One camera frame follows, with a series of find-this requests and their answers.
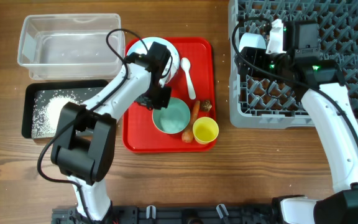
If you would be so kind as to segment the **pile of white rice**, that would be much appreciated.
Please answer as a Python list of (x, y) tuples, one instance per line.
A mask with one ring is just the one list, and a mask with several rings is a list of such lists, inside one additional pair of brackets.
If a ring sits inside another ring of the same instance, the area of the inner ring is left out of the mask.
[(40, 90), (35, 94), (31, 138), (49, 138), (55, 135), (61, 109), (68, 103), (80, 104), (74, 90)]

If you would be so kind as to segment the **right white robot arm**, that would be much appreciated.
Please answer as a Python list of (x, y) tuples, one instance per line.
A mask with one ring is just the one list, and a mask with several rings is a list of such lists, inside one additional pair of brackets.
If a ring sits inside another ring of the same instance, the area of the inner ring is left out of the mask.
[(334, 194), (323, 200), (305, 196), (275, 198), (277, 223), (358, 223), (358, 124), (344, 77), (333, 60), (320, 60), (314, 47), (234, 48), (239, 67), (258, 78), (288, 83), (309, 114), (327, 157)]

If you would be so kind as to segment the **mint green bowl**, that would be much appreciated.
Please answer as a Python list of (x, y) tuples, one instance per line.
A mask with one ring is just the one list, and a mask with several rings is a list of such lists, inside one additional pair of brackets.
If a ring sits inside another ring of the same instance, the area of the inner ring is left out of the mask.
[(182, 132), (189, 124), (191, 112), (188, 105), (179, 98), (170, 98), (166, 108), (153, 110), (154, 126), (165, 134)]

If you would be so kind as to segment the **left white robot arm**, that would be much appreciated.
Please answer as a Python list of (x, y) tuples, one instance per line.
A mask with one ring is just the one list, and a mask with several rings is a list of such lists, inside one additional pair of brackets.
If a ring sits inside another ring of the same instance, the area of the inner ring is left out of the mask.
[(124, 57), (122, 74), (97, 95), (78, 105), (67, 103), (60, 112), (55, 136), (48, 143), (51, 162), (74, 186), (82, 223), (111, 221), (112, 202), (106, 193), (105, 176), (113, 158), (116, 123), (133, 102), (149, 110), (165, 108), (171, 89), (161, 85), (169, 50), (148, 50)]

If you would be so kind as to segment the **light blue bowl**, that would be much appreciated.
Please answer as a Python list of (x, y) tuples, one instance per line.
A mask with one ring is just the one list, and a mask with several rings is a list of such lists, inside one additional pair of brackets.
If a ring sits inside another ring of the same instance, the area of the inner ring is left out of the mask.
[(267, 45), (262, 35), (247, 32), (242, 35), (239, 41), (239, 51), (241, 52), (244, 48), (260, 49), (266, 52)]

